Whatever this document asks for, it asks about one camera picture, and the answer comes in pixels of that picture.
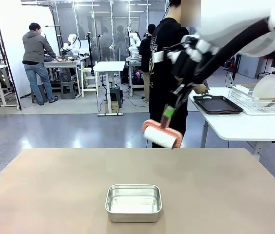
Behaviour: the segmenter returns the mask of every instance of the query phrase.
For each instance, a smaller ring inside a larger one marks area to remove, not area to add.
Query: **man in gray hoodie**
[[[25,54],[22,63],[24,64],[30,86],[37,97],[38,104],[40,106],[44,105],[43,98],[37,84],[37,74],[41,77],[49,103],[57,101],[58,97],[54,96],[52,93],[49,74],[44,67],[44,49],[58,62],[63,60],[56,57],[46,38],[41,36],[41,27],[37,23],[30,24],[29,32],[22,37],[22,41],[25,47]]]

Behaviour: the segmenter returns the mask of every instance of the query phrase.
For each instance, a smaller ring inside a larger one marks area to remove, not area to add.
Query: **hand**
[[[204,84],[196,85],[193,89],[197,94],[206,94],[208,92],[208,89]]]

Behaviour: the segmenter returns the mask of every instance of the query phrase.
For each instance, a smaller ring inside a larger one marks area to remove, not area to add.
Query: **jeans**
[[[37,74],[41,77],[41,81],[43,82],[43,85],[46,90],[46,94],[48,96],[49,101],[54,101],[55,98],[52,93],[52,87],[51,87],[51,82],[49,79],[49,74],[48,74],[44,64],[42,64],[42,63],[39,63],[37,65],[24,64],[24,68],[25,68],[30,86],[37,97],[37,102],[43,103],[43,98],[42,98],[41,92],[40,92],[38,84],[37,84]]]

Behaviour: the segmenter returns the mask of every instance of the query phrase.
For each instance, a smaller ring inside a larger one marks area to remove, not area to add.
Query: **dish rack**
[[[252,96],[253,91],[254,88],[232,86],[229,90],[228,99],[243,108],[248,115],[275,115],[275,98],[256,98]]]

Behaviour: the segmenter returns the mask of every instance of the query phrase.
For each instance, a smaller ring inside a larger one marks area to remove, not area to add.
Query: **person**
[[[62,59],[56,57],[46,38],[41,36],[41,27],[37,23],[30,24],[29,32],[23,36],[22,41],[25,47],[25,54],[22,63],[24,64],[30,86],[37,97],[38,104],[40,106],[44,105],[43,98],[37,84],[37,74],[41,77],[49,103],[57,101],[58,97],[54,96],[52,93],[49,75],[44,67],[44,49],[58,62],[61,62]]]
[[[126,58],[128,57],[128,51],[125,43],[125,35],[124,33],[120,33],[117,38],[118,43],[116,44],[115,50],[116,50],[116,59],[119,59],[119,49],[120,49],[120,60],[119,61],[126,61]]]
[[[144,92],[145,92],[145,99],[146,103],[149,103],[149,59],[151,54],[151,40],[152,34],[155,30],[156,26],[154,24],[148,25],[148,37],[141,41],[141,45],[139,46],[138,54],[142,56],[141,60],[141,70],[143,73],[143,81],[144,81]]]
[[[163,47],[181,42],[183,36],[188,35],[186,28],[181,27],[181,0],[170,0],[170,9],[152,35],[151,57],[153,53],[162,51]],[[160,122],[165,105],[168,103],[170,91],[177,88],[178,80],[172,74],[170,60],[150,64],[150,99],[149,112],[151,119]],[[172,117],[169,127],[186,132],[187,102],[183,103]],[[153,143],[153,148],[161,148]]]
[[[109,47],[112,45],[112,37],[108,34],[108,29],[106,27],[103,27],[102,29],[102,37],[100,39],[100,43],[102,46],[102,57],[103,61],[110,61],[110,49]]]

